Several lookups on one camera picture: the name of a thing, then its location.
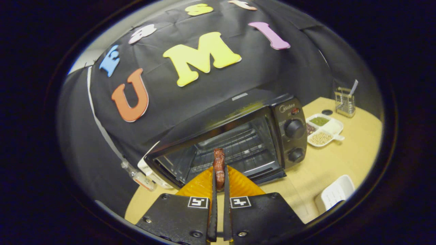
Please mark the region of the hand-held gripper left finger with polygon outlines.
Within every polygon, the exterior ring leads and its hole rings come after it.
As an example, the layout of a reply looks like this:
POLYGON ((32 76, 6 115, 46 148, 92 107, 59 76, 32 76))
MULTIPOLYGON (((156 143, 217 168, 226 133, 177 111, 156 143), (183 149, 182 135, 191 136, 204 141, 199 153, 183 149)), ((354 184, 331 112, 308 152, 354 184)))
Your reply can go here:
POLYGON ((209 245, 216 242, 215 169, 209 167, 176 194, 159 195, 136 226, 176 244, 209 245))

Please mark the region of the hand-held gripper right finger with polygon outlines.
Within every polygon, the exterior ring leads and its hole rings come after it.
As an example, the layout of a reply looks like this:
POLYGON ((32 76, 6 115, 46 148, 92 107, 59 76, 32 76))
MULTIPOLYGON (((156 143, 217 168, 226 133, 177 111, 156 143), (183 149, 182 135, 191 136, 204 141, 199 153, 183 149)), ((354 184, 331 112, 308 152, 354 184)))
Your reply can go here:
POLYGON ((266 193, 236 169, 225 167, 224 240, 231 245, 275 245, 304 226, 281 194, 266 193))

